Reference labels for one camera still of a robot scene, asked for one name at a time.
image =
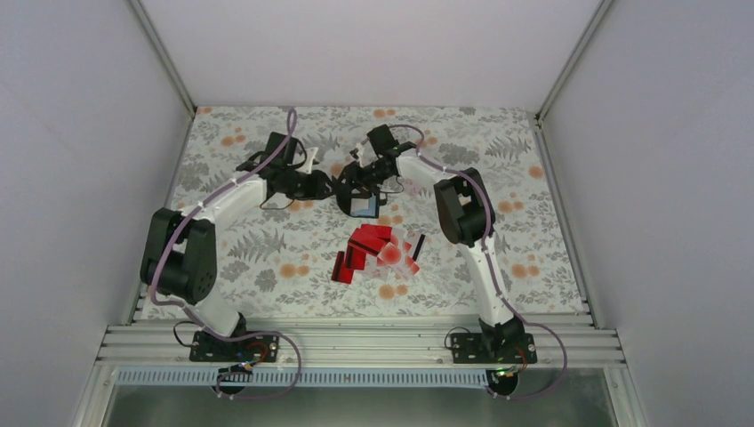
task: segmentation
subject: white wall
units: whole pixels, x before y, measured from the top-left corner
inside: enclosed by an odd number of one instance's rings
[[[546,118],[655,426],[754,419],[753,20],[746,1],[619,1]]]
[[[189,117],[126,1],[5,1],[0,40],[0,424],[68,425]]]
[[[598,0],[142,0],[200,105],[539,109]]]

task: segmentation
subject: red block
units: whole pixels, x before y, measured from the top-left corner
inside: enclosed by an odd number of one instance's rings
[[[344,259],[345,253],[343,251],[338,251],[338,256],[335,257],[335,267],[333,268],[333,274],[330,276],[330,280],[350,285],[353,281],[353,270],[346,267]]]
[[[393,234],[393,228],[387,225],[362,224],[359,228],[386,242],[390,241],[390,236]]]
[[[346,249],[346,268],[351,270],[363,270],[366,264],[366,253],[353,246]]]
[[[375,237],[364,229],[356,229],[349,239],[349,246],[371,256],[377,256],[386,244],[385,240]]]

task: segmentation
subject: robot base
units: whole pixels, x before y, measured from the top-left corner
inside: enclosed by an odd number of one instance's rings
[[[191,353],[188,359],[192,362],[245,362],[258,358],[264,346],[267,355],[264,362],[273,363],[277,360],[277,349],[280,339],[276,336],[263,335],[239,342],[224,342],[215,339],[206,332],[198,331],[194,334]]]
[[[497,358],[485,349],[482,343],[482,334],[451,334],[451,347],[453,348],[453,363],[459,365],[482,365],[482,364],[512,364],[523,363],[518,349],[524,352],[526,363],[537,363],[537,351],[534,346],[534,337],[524,334],[516,345],[507,346],[508,349],[499,351]]]

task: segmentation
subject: table surface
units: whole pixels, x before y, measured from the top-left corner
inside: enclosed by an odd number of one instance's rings
[[[172,208],[194,205],[235,167],[263,149],[270,132],[285,133],[287,108],[202,107],[181,160]],[[523,312],[582,311],[582,300],[526,113],[521,109],[297,108],[294,136],[319,147],[316,169],[338,175],[348,152],[377,125],[407,123],[427,134],[423,153],[439,163],[481,172],[496,214],[495,247],[510,299]],[[401,141],[418,141],[396,130]],[[400,187],[392,183],[392,188]],[[285,206],[282,196],[265,207]],[[363,223],[389,224],[428,236],[420,273],[332,282],[335,255]],[[458,251],[440,231],[431,191],[404,181],[375,220],[349,218],[333,197],[285,209],[249,206],[218,230],[222,294],[248,317],[379,317],[478,313],[474,286]],[[141,318],[182,318],[173,307],[145,302]]]

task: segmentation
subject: cable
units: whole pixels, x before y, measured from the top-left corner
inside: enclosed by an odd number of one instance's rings
[[[196,326],[197,324],[194,323],[194,322],[192,322],[191,320],[182,320],[182,321],[180,321],[180,322],[178,322],[178,323],[176,323],[175,325],[172,326],[172,336],[175,337],[175,341],[177,341],[178,344],[180,344],[183,347],[192,348],[193,345],[186,344],[185,342],[183,342],[180,339],[180,337],[178,336],[178,331],[175,330],[176,327],[181,326],[181,325],[194,325],[194,326]]]
[[[262,207],[262,206],[263,206],[263,205],[264,205],[265,203],[269,202],[269,200],[270,200],[271,198],[273,198],[274,196],[275,196],[275,195],[273,194],[272,196],[265,198],[265,199],[264,199],[264,201],[260,203],[260,209],[261,209],[262,211],[283,211],[283,210],[285,210],[285,209],[286,209],[286,208],[287,208],[288,206],[292,205],[292,204],[293,204],[293,202],[295,202],[295,201],[296,201],[296,199],[295,199],[295,198],[292,198],[292,199],[291,199],[291,201],[290,201],[290,202],[288,202],[288,205],[285,205],[285,206],[283,206],[283,207]]]
[[[255,364],[264,361],[264,359],[267,357],[267,354],[269,353],[269,346],[264,341],[255,341],[249,343],[249,345],[246,346],[246,349],[249,350],[252,347],[261,347],[260,358],[255,362]]]
[[[289,109],[288,116],[285,119],[285,127],[288,130],[288,134],[285,136],[285,138],[283,138],[283,140],[280,142],[280,145],[277,146],[275,151],[273,151],[269,156],[267,156],[267,158],[265,158],[261,163],[259,163],[256,167],[254,167],[251,172],[242,175],[236,181],[231,181],[231,182],[226,183],[225,185],[219,187],[218,189],[210,193],[209,196],[207,196],[201,203],[199,203],[194,209],[192,209],[191,212],[189,212],[185,217],[183,217],[183,220],[180,221],[180,223],[178,224],[178,227],[175,228],[175,231],[172,233],[167,243],[165,244],[163,253],[160,256],[159,261],[157,262],[154,275],[152,276],[152,280],[149,284],[149,289],[148,289],[149,299],[152,301],[153,304],[155,304],[156,306],[174,305],[176,307],[181,308],[191,321],[193,321],[197,326],[201,327],[203,331],[205,331],[206,333],[208,333],[209,335],[211,335],[212,337],[220,341],[239,342],[239,341],[245,341],[249,338],[254,338],[257,336],[272,335],[272,336],[277,336],[278,338],[281,338],[287,341],[289,344],[291,344],[293,351],[296,353],[297,367],[296,367],[296,376],[293,378],[293,381],[288,385],[288,387],[286,387],[284,390],[280,391],[279,393],[274,393],[267,396],[248,396],[248,397],[239,398],[239,399],[247,399],[247,400],[273,399],[273,398],[284,396],[286,393],[290,392],[293,389],[296,383],[298,383],[298,381],[301,379],[301,352],[299,351],[299,348],[296,346],[295,342],[293,342],[293,340],[288,338],[287,335],[281,334],[275,331],[254,332],[251,334],[241,335],[237,337],[228,337],[228,336],[217,334],[208,325],[206,325],[202,321],[202,319],[198,318],[193,312],[191,312],[191,310],[189,310],[189,308],[186,306],[184,302],[171,300],[171,299],[159,301],[157,299],[157,283],[159,283],[160,276],[163,273],[164,266],[167,263],[168,257],[170,256],[172,247],[175,246],[175,242],[178,240],[178,236],[180,236],[183,230],[186,229],[186,226],[189,225],[189,222],[195,216],[197,216],[199,212],[202,211],[204,206],[210,205],[214,199],[222,196],[229,190],[235,188],[237,184],[248,181],[254,175],[256,175],[257,172],[259,172],[265,166],[267,166],[269,162],[271,162],[272,159],[275,158],[283,150],[283,148],[285,148],[285,146],[288,144],[288,141],[291,140],[293,131],[296,128],[297,118],[298,118],[298,114],[296,113],[296,110]],[[220,391],[218,393],[218,396],[222,396],[222,395],[225,395],[226,397],[233,399],[231,395],[222,393]]]
[[[400,194],[400,193],[404,192],[405,187],[403,186],[403,183],[398,180],[398,178],[400,178],[400,177],[399,176],[396,177],[396,184],[400,185],[400,187],[401,187],[401,189],[399,191],[383,191],[383,190],[380,190],[380,193],[382,193],[382,194]]]
[[[518,373],[521,374],[522,372],[526,371],[526,367],[529,366],[529,362],[526,361],[526,355],[523,350],[516,347],[516,351],[518,351],[518,355],[521,356],[521,370],[518,371]]]
[[[416,156],[422,162],[424,162],[424,164],[428,165],[429,167],[431,167],[431,168],[433,168],[435,170],[442,171],[442,172],[447,172],[447,173],[451,173],[451,174],[456,175],[456,176],[460,176],[464,181],[468,182],[469,185],[471,185],[471,187],[476,191],[476,193],[479,195],[479,198],[482,200],[482,205],[484,205],[484,208],[485,208],[485,233],[482,235],[483,236],[483,238],[482,238],[482,250],[483,250],[483,252],[485,252],[485,258],[487,259],[487,266],[490,269],[490,276],[492,276],[492,279],[493,279],[493,285],[494,285],[494,288],[495,288],[495,292],[500,297],[502,303],[505,304],[505,307],[508,310],[510,310],[510,312],[513,313],[514,316],[516,316],[517,318],[519,318],[521,320],[521,323],[523,323],[526,326],[539,327],[540,329],[544,329],[545,331],[547,331],[550,335],[552,335],[553,338],[555,338],[555,341],[557,341],[557,345],[560,346],[560,350],[563,352],[563,367],[560,369],[560,372],[557,374],[557,378],[555,379],[555,381],[553,381],[549,386],[547,386],[544,390],[537,391],[535,393],[532,393],[532,394],[529,394],[529,395],[526,395],[526,396],[516,396],[516,397],[505,396],[505,399],[506,400],[529,400],[529,399],[539,398],[541,396],[544,396],[544,395],[552,392],[553,390],[555,390],[555,387],[561,381],[563,381],[563,377],[564,377],[564,375],[566,373],[566,369],[568,368],[568,353],[566,351],[566,345],[563,344],[563,340],[560,338],[560,335],[556,334],[555,331],[553,331],[551,328],[549,328],[549,326],[543,325],[542,323],[535,323],[535,322],[529,322],[529,321],[527,321],[524,318],[524,316],[522,316],[521,313],[519,313],[510,304],[510,302],[508,302],[507,299],[505,299],[505,298],[502,297],[502,290],[500,289],[500,284],[497,283],[497,277],[496,277],[496,274],[495,274],[495,271],[494,271],[494,263],[493,263],[492,257],[490,256],[489,252],[487,251],[487,245],[486,245],[486,242],[485,242],[485,239],[484,239],[484,237],[490,235],[490,231],[492,231],[492,227],[493,227],[492,208],[490,207],[490,204],[487,201],[487,197],[484,197],[484,194],[485,194],[484,191],[479,186],[479,184],[477,184],[476,181],[472,180],[471,177],[468,176],[467,174],[465,174],[464,172],[462,172],[462,171],[456,171],[454,169],[450,169],[450,168],[447,168],[447,167],[443,167],[443,166],[441,166],[441,165],[439,165],[439,164],[437,164],[437,163],[435,163],[435,162],[427,159],[425,156],[421,155],[420,151],[419,151],[419,147],[421,146],[421,143],[424,142],[424,132],[422,132],[421,129],[419,129],[418,127],[413,126],[413,125],[390,125],[389,127],[391,129],[392,128],[411,129],[411,130],[414,130],[414,131],[418,132],[419,135],[421,136],[421,139],[419,140],[419,143],[416,144],[416,149],[415,149],[416,150]],[[490,393],[491,395],[493,395],[493,397],[497,398],[497,393],[495,393],[494,391],[492,391],[492,389],[490,389],[489,387],[485,387],[485,388],[486,388],[486,390],[487,390],[488,393]]]
[[[454,327],[453,329],[449,330],[449,331],[448,331],[448,333],[447,333],[447,334],[445,334],[445,339],[443,340],[443,345],[444,345],[444,346],[445,346],[445,348],[446,348],[446,349],[448,349],[448,350],[453,350],[453,347],[450,347],[450,346],[448,346],[448,345],[447,345],[447,339],[448,339],[448,337],[450,336],[450,333],[451,333],[452,331],[456,330],[456,329],[463,329],[464,331],[466,331],[466,333],[467,333],[467,334],[471,334],[471,331],[469,331],[469,330],[468,330],[467,328],[465,328],[465,327],[463,327],[463,326],[456,326],[456,327]]]

